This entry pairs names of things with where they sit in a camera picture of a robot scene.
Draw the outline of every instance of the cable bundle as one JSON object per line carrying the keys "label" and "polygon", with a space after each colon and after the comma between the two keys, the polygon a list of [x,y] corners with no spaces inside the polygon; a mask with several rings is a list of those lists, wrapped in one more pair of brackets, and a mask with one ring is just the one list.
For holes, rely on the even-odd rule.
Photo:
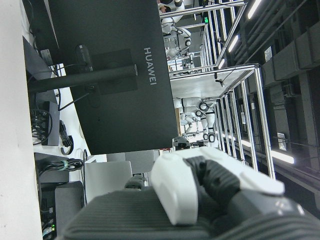
{"label": "cable bundle", "polygon": [[31,131],[32,137],[37,138],[40,142],[34,143],[33,145],[39,145],[48,140],[49,135],[52,131],[53,119],[50,112],[42,109],[30,109],[30,120],[31,120]]}
{"label": "cable bundle", "polygon": [[49,171],[69,171],[80,170],[84,165],[81,159],[70,158],[59,162],[47,162],[39,172],[39,177]]}

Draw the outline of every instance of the monitor back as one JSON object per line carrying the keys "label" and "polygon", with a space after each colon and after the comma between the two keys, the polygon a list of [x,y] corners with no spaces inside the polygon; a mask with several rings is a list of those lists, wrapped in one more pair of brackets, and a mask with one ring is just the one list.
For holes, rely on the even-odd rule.
{"label": "monitor back", "polygon": [[[98,94],[75,103],[90,153],[171,147],[177,123],[156,1],[51,0],[49,7],[64,65],[77,63],[79,44],[94,71],[137,65],[138,76],[101,82]],[[86,89],[71,93],[77,99]]]}

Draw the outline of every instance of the fluorescent light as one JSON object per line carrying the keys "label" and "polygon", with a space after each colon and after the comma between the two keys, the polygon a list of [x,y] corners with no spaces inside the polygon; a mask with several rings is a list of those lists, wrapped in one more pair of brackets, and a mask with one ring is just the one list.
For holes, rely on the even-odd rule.
{"label": "fluorescent light", "polygon": [[289,163],[289,164],[294,164],[295,163],[295,159],[292,156],[283,154],[283,153],[278,152],[278,151],[271,150],[271,156],[273,158],[279,159],[279,160],[284,161],[284,162]]}
{"label": "fluorescent light", "polygon": [[[241,140],[241,143],[242,143],[242,145],[251,148],[250,142],[245,141],[245,140]],[[295,163],[295,159],[292,156],[283,154],[283,153],[278,152],[278,151],[271,150],[271,156],[273,158],[279,159],[279,160],[284,161],[284,162],[289,163],[289,164],[294,164]]]}
{"label": "fluorescent light", "polygon": [[257,10],[259,4],[262,0],[255,0],[254,4],[252,5],[249,13],[248,13],[248,19],[251,19],[251,17],[254,15],[255,11]]}
{"label": "fluorescent light", "polygon": [[241,140],[242,145],[245,145],[248,148],[251,148],[251,143],[245,140]]}
{"label": "fluorescent light", "polygon": [[219,66],[218,66],[218,69],[221,69],[222,68],[222,66],[225,64],[225,59],[224,58],[222,58],[222,60],[221,60],[221,62],[220,62],[220,64],[219,64]]}
{"label": "fluorescent light", "polygon": [[[215,131],[215,133],[218,134],[217,131]],[[226,135],[225,135],[224,133],[222,133],[222,137],[223,137],[223,138],[226,138]],[[228,139],[231,139],[231,138],[232,138],[231,135],[228,135]],[[236,138],[233,137],[233,140],[236,140]]]}
{"label": "fluorescent light", "polygon": [[232,42],[231,42],[231,45],[230,45],[230,47],[228,48],[228,52],[229,52],[229,53],[231,53],[232,49],[234,49],[236,43],[238,42],[238,39],[239,39],[239,35],[236,35],[236,36],[233,38],[233,40],[232,40]]}

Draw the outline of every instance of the person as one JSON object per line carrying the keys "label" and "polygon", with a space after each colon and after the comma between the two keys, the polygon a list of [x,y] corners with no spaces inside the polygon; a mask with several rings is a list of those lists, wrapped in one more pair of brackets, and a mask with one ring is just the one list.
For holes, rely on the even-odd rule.
{"label": "person", "polygon": [[162,14],[171,12],[171,8],[163,3],[158,4],[158,7]]}

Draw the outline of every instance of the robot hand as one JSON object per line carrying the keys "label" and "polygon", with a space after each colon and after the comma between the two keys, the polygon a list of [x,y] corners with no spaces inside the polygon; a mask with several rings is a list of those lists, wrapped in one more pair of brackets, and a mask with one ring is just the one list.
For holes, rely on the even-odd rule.
{"label": "robot hand", "polygon": [[197,221],[199,185],[241,223],[257,215],[304,215],[283,197],[284,184],[254,171],[217,148],[199,147],[161,155],[151,172],[154,190],[173,225]]}

